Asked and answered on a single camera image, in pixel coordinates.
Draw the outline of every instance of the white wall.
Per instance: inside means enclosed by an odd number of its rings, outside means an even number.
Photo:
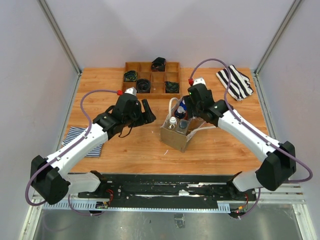
[[[260,74],[275,131],[313,170],[303,183],[307,206],[320,237],[320,1],[304,1]],[[297,167],[296,179],[306,171]]]
[[[82,68],[162,56],[183,67],[215,57],[254,69],[293,0],[47,2]]]
[[[76,73],[36,0],[0,7],[0,235],[16,240],[31,160],[57,147]]]

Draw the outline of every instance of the red cable connector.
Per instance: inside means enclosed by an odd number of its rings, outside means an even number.
[[[188,79],[190,86],[192,87],[192,85],[194,84],[194,79],[193,78],[189,78]]]

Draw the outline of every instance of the black and white striped towel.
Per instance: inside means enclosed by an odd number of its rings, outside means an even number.
[[[231,84],[228,90],[228,93],[237,101],[242,101],[246,97],[254,93],[253,89],[250,86],[250,79],[239,72],[234,65],[228,67],[231,72]],[[216,76],[222,83],[222,85],[227,88],[228,84],[228,71],[223,69],[216,73]]]
[[[76,126],[70,127],[70,130],[66,135],[65,140],[62,142],[62,145],[65,146],[68,143],[70,143],[73,139],[78,137],[84,130],[85,130],[84,127],[76,127]],[[99,146],[95,147],[92,151],[90,151],[86,155],[86,157],[91,157],[91,158],[100,157],[101,150],[102,150],[102,144],[100,144]]]

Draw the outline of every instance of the wooden organizer box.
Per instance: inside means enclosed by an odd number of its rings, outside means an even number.
[[[124,73],[134,70],[139,79],[148,79],[151,82],[150,93],[137,93],[141,99],[171,99],[180,98],[181,94],[181,72],[179,62],[166,62],[165,71],[151,71],[152,62],[126,62]],[[179,83],[179,93],[166,93],[165,82]],[[122,91],[135,87],[136,82],[122,82]]]

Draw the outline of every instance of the wooden table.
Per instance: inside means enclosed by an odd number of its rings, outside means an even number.
[[[215,100],[223,99],[224,87],[216,77],[219,68],[199,68],[194,77],[203,77],[207,87],[212,89]],[[243,101],[231,96],[231,105],[250,123],[267,133],[257,92],[248,68],[239,68],[250,77],[254,94]],[[187,95],[188,78],[192,68],[182,68],[183,95]],[[95,89],[120,90],[123,68],[85,68],[80,80],[72,112],[67,125],[87,127],[88,121],[81,112],[80,100],[84,94]],[[93,119],[116,103],[118,96],[113,93],[98,92],[88,96],[84,108]],[[196,133],[185,153],[181,153],[160,142],[160,127],[168,114],[168,99],[148,99],[156,121],[134,128],[125,138],[113,137],[103,145],[100,157],[85,157],[72,172],[100,173],[151,173],[151,174],[235,174],[257,168],[260,163],[245,145],[229,133],[219,129],[203,130]]]

